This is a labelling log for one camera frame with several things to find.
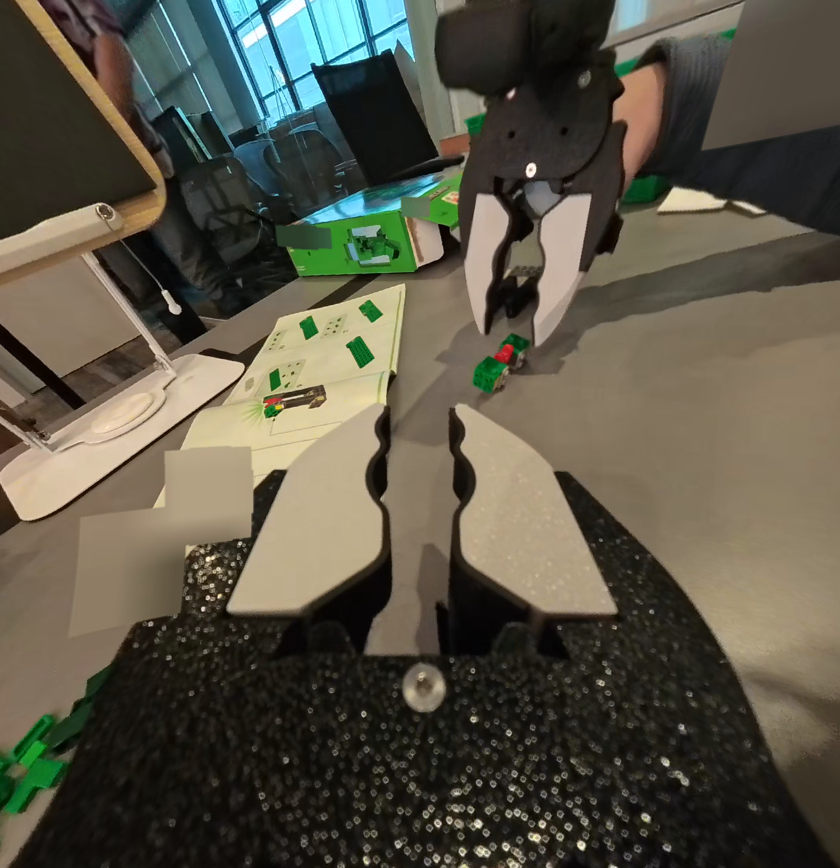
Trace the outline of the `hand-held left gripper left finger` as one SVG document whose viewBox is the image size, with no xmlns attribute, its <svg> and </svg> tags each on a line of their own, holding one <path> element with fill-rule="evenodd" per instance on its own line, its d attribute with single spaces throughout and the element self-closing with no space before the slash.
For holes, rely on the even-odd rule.
<svg viewBox="0 0 840 868">
<path fill-rule="evenodd" d="M 372 405 L 285 472 L 226 610 L 367 638 L 392 592 L 390 412 Z"/>
</svg>

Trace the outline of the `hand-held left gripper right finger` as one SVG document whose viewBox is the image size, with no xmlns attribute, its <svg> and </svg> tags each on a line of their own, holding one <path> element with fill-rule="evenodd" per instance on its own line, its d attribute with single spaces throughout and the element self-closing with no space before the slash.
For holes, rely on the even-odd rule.
<svg viewBox="0 0 840 868">
<path fill-rule="evenodd" d="M 508 623 L 542 635 L 562 621 L 615 618 L 617 604 L 551 464 L 466 404 L 448 413 L 448 444 L 455 637 L 494 638 Z"/>
</svg>

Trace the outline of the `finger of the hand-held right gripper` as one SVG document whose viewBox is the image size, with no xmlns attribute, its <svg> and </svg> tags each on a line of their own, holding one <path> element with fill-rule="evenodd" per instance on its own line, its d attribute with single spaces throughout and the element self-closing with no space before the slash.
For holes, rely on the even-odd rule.
<svg viewBox="0 0 840 868">
<path fill-rule="evenodd" d="M 532 299 L 529 277 L 507 272 L 512 247 L 532 235 L 532 220 L 496 193 L 474 200 L 470 233 L 464 244 L 464 274 L 479 332 L 488 335 L 499 312 L 512 320 Z"/>
<path fill-rule="evenodd" d="M 543 268 L 532 320 L 535 346 L 542 346 L 552 337 L 585 275 L 580 263 L 590 210 L 589 194 L 572 194 L 540 219 L 538 241 Z"/>
</svg>

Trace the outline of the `green and red brick assembly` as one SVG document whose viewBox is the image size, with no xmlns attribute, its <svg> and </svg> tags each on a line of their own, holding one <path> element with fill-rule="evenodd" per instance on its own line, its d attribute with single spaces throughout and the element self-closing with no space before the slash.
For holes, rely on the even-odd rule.
<svg viewBox="0 0 840 868">
<path fill-rule="evenodd" d="M 512 332 L 507 335 L 497 351 L 486 356 L 474 368 L 474 387 L 486 394 L 499 392 L 507 378 L 526 363 L 531 346 L 531 341 L 519 334 Z"/>
</svg>

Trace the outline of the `person's right forearm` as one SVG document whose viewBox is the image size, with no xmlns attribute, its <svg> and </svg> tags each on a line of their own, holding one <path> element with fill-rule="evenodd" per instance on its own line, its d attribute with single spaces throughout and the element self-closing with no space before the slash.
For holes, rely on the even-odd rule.
<svg viewBox="0 0 840 868">
<path fill-rule="evenodd" d="M 703 149 L 731 43 L 665 38 L 638 59 L 636 70 L 657 66 L 665 76 L 657 138 L 639 173 L 840 236 L 840 125 Z"/>
</svg>

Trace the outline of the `grey desk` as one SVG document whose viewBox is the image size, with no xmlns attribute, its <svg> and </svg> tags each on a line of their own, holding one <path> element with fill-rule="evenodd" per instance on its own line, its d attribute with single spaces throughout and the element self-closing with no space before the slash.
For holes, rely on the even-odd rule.
<svg viewBox="0 0 840 868">
<path fill-rule="evenodd" d="M 630 213 L 556 338 L 487 407 L 459 262 L 405 278 L 386 502 L 394 588 L 368 653 L 438 649 L 472 404 L 569 472 L 718 637 L 840 866 L 840 238 L 774 217 Z"/>
</svg>

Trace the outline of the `person's right hand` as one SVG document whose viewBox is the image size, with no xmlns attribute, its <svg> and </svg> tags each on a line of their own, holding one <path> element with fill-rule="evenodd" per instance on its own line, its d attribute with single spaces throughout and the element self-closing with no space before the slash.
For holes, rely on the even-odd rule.
<svg viewBox="0 0 840 868">
<path fill-rule="evenodd" d="M 627 127 L 623 142 L 624 184 L 629 187 L 651 157 L 660 134 L 666 68 L 656 62 L 621 80 L 624 91 L 613 104 L 613 120 Z"/>
</svg>

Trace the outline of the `green toy brick box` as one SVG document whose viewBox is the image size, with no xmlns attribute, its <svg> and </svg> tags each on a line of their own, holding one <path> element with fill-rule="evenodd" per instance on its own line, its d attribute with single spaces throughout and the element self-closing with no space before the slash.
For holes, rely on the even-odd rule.
<svg viewBox="0 0 840 868">
<path fill-rule="evenodd" d="M 461 170 L 373 187 L 276 228 L 301 277 L 412 274 L 457 240 Z"/>
</svg>

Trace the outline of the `white paper sheet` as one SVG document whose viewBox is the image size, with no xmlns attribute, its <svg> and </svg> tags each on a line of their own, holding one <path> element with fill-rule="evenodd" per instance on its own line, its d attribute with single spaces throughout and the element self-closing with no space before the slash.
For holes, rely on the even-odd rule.
<svg viewBox="0 0 840 868">
<path fill-rule="evenodd" d="M 768 212 L 747 201 L 717 198 L 710 193 L 673 187 L 657 208 L 659 214 L 719 212 L 734 209 L 752 217 L 766 215 Z"/>
</svg>

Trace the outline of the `brick instruction booklet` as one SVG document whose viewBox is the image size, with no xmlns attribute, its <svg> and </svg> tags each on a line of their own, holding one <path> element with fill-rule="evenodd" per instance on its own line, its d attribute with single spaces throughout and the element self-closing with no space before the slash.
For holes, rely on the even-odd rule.
<svg viewBox="0 0 840 868">
<path fill-rule="evenodd" d="M 193 419 L 180 450 L 251 450 L 255 483 L 319 438 L 387 403 L 404 320 L 404 283 L 277 320 L 221 406 Z"/>
</svg>

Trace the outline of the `white stand with black board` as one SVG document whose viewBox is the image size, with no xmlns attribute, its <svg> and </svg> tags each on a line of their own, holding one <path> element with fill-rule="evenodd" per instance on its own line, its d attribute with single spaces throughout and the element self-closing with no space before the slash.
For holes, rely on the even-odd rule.
<svg viewBox="0 0 840 868">
<path fill-rule="evenodd" d="M 47 435 L 9 410 L 27 444 L 0 471 L 0 508 L 33 523 L 70 505 L 244 372 L 169 359 L 92 252 L 150 228 L 165 180 L 145 145 L 39 2 L 0 2 L 0 287 L 82 262 L 154 354 L 154 372 Z"/>
</svg>

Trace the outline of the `grey mesh office chair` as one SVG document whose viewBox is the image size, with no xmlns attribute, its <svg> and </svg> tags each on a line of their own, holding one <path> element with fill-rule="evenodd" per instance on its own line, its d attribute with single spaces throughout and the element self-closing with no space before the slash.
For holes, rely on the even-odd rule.
<svg viewBox="0 0 840 868">
<path fill-rule="evenodd" d="M 179 176 L 192 214 L 204 226 L 216 214 L 254 214 L 288 225 L 324 205 L 337 186 L 325 157 L 305 134 L 261 137 L 202 160 Z"/>
</svg>

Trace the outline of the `large grid window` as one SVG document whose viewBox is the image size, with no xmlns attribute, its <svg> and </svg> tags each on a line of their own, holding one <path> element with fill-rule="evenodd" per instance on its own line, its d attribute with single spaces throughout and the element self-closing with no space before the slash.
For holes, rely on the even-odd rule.
<svg viewBox="0 0 840 868">
<path fill-rule="evenodd" d="M 166 88 L 229 132 L 323 104 L 316 66 L 403 51 L 416 84 L 405 2 L 157 2 L 151 23 L 177 73 Z"/>
</svg>

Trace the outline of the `pile of green bricks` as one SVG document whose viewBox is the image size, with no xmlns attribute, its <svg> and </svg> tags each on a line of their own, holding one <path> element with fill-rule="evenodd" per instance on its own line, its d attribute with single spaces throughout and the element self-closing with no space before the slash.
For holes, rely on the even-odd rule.
<svg viewBox="0 0 840 868">
<path fill-rule="evenodd" d="M 0 866 L 66 778 L 113 664 L 81 675 L 31 667 L 0 677 Z"/>
</svg>

